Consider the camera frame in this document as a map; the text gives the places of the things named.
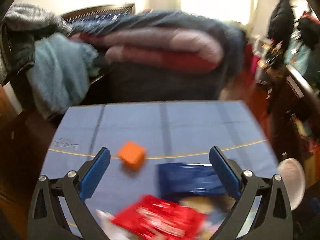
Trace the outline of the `hanging black jacket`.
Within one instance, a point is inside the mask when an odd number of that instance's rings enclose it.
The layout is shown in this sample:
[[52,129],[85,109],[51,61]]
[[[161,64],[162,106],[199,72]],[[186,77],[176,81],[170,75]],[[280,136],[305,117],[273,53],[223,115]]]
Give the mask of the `hanging black jacket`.
[[290,0],[279,0],[272,11],[267,31],[267,38],[275,44],[282,42],[281,50],[287,51],[291,34],[293,33],[295,16],[293,14]]

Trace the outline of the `dark wooden headboard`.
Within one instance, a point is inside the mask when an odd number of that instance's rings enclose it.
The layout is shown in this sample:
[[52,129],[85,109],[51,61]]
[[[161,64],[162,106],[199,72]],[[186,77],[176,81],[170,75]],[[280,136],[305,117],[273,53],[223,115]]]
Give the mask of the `dark wooden headboard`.
[[92,16],[106,15],[109,13],[135,14],[135,12],[136,12],[135,3],[125,3],[125,4],[116,4],[116,5],[100,5],[96,7],[79,9],[79,10],[62,14],[61,17],[65,21],[71,22],[73,20],[88,18]]

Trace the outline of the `dark blue plastic wrapper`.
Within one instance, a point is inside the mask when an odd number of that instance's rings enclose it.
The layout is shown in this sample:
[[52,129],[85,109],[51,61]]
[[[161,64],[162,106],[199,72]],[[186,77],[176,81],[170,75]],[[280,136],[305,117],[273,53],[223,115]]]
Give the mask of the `dark blue plastic wrapper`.
[[167,201],[227,193],[212,166],[164,163],[157,165],[157,171],[159,195]]

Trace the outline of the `white pink-lined trash bin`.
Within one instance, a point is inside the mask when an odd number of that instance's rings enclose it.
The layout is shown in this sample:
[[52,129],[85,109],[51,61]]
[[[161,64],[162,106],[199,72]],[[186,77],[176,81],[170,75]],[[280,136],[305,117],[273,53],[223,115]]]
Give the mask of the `white pink-lined trash bin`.
[[285,184],[290,201],[291,210],[301,204],[305,192],[305,175],[300,162],[294,158],[287,158],[278,165],[278,173]]

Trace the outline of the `blue quilted table cover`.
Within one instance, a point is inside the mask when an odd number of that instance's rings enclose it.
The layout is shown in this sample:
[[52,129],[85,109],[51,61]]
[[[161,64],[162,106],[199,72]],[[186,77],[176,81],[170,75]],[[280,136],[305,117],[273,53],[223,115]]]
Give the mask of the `blue quilted table cover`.
[[[146,148],[146,158],[132,171],[117,153],[128,141]],[[244,170],[270,178],[278,162],[262,129],[241,101],[152,102],[71,107],[48,148],[42,174],[63,177],[94,158],[102,147],[111,162],[93,196],[92,213],[111,214],[142,195],[158,196],[157,165],[206,164],[217,146]]]

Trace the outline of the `orange paper trash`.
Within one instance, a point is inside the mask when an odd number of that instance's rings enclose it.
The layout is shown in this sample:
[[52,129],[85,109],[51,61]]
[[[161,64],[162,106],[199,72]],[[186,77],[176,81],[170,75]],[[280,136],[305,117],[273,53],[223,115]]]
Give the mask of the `orange paper trash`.
[[138,171],[144,164],[146,153],[146,148],[135,142],[128,141],[121,147],[117,155],[124,166],[132,171]]

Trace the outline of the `grey knitted blanket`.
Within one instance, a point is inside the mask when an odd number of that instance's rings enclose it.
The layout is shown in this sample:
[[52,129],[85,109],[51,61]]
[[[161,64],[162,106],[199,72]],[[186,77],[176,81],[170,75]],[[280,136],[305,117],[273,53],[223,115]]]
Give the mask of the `grey knitted blanket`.
[[33,4],[13,5],[1,21],[1,85],[35,63],[35,41],[53,33],[69,36],[72,27],[61,16]]

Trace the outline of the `blue duvet on bed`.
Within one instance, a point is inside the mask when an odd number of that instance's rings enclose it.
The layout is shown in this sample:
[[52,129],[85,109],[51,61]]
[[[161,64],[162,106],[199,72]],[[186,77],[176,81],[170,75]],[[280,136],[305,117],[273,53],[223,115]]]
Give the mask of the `blue duvet on bed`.
[[113,31],[159,27],[202,31],[215,39],[222,47],[222,66],[226,76],[238,75],[244,66],[244,35],[242,30],[217,19],[196,16],[182,11],[156,11],[125,15],[115,20],[75,21],[71,33],[104,36]]

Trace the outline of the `red snack wrapper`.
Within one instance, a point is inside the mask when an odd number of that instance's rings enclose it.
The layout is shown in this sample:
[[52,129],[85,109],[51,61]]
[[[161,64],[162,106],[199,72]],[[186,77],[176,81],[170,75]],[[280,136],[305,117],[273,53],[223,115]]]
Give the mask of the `red snack wrapper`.
[[207,216],[180,204],[143,195],[112,218],[140,239],[195,239]]

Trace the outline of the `bed with dark sheet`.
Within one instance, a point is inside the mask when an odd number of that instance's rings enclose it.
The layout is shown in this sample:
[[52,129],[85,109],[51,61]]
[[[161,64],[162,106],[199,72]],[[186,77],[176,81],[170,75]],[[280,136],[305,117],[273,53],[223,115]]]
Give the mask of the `bed with dark sheet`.
[[121,102],[216,100],[226,68],[207,74],[184,74],[141,64],[104,64],[103,76],[90,85],[81,105]]

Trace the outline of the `red and pink folded quilt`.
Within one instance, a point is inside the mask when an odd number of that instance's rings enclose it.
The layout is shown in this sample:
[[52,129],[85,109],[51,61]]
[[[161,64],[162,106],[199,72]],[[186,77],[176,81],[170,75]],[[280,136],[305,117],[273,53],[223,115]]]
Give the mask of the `red and pink folded quilt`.
[[225,55],[217,39],[195,29],[149,27],[113,31],[103,36],[78,33],[71,40],[106,48],[108,63],[145,64],[191,74],[214,70]]

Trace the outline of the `dark wooden cabinet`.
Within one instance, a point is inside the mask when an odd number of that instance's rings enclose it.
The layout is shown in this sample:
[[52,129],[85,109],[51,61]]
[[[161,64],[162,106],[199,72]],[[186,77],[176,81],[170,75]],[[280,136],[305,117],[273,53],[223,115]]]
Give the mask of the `dark wooden cabinet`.
[[297,159],[310,185],[319,181],[319,97],[291,65],[272,71],[267,113],[270,142],[281,161]]

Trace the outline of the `light blue fleece blanket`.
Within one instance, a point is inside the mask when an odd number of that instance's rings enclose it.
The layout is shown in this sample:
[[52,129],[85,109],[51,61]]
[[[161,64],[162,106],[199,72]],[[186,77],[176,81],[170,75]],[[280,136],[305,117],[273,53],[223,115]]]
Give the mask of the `light blue fleece blanket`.
[[74,42],[59,33],[35,42],[35,62],[26,77],[44,118],[65,114],[84,100],[90,78],[99,74],[93,65],[97,57],[90,44]]

